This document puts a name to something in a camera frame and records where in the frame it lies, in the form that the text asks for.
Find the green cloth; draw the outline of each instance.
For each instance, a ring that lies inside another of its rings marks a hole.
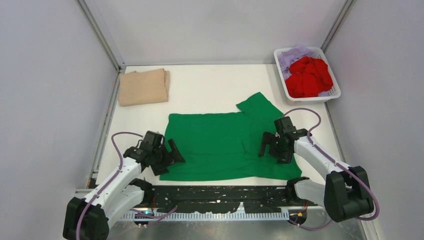
[[[176,163],[160,180],[215,181],[261,177],[290,180],[302,171],[293,158],[277,164],[258,157],[263,132],[274,133],[274,121],[283,113],[258,92],[237,104],[241,112],[170,114],[165,139],[173,139],[185,163]]]

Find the red garment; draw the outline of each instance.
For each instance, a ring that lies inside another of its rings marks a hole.
[[[285,81],[285,85],[293,98],[317,97],[333,86],[329,67],[322,59],[305,56],[288,69],[291,76]]]

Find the folded cloth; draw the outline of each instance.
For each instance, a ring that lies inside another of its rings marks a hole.
[[[329,67],[324,60],[305,56],[289,67],[292,75],[285,81],[293,98],[317,97],[333,86]]]
[[[170,72],[161,68],[123,74],[119,88],[119,105],[123,107],[168,102]]]
[[[303,57],[313,57],[315,53],[310,50],[309,48],[303,46],[303,45],[297,45],[293,47],[292,49],[283,52],[278,57],[279,66],[282,71],[282,75],[284,77],[284,80],[287,80],[291,73],[289,71],[290,65],[292,65],[297,60],[300,60]]]

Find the white laundry basket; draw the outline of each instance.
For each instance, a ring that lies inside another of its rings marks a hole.
[[[287,86],[286,86],[286,83],[285,83],[285,79],[283,77],[283,72],[281,71],[281,67],[280,67],[280,63],[279,63],[278,58],[282,53],[287,52],[288,50],[292,49],[292,47],[285,47],[285,48],[277,49],[277,50],[274,51],[275,62],[277,64],[279,76],[280,76],[281,81],[282,81],[282,86],[284,87],[285,98],[286,98],[287,104],[289,104],[289,105],[322,104],[322,103],[327,102],[330,99],[336,99],[336,98],[340,97],[340,95],[342,94],[342,92],[340,91],[339,85],[337,84],[336,78],[334,77],[333,71],[331,70],[329,62],[327,61],[326,56],[324,55],[324,52],[321,50],[321,48],[313,47],[313,46],[309,46],[307,48],[315,53],[315,55],[312,56],[313,58],[322,59],[328,65],[328,73],[330,73],[330,76],[331,76],[331,79],[332,79],[332,82],[333,82],[333,86],[328,91],[328,96],[300,97],[300,98],[291,97],[289,95],[289,92],[287,91]]]

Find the gray wall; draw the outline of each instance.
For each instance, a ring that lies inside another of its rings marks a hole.
[[[3,0],[0,73],[0,239],[59,239],[115,69],[74,0]]]
[[[326,56],[328,106],[347,161],[376,193],[382,239],[423,239],[424,1],[357,1]]]
[[[344,0],[92,0],[126,65],[272,63],[320,47]]]

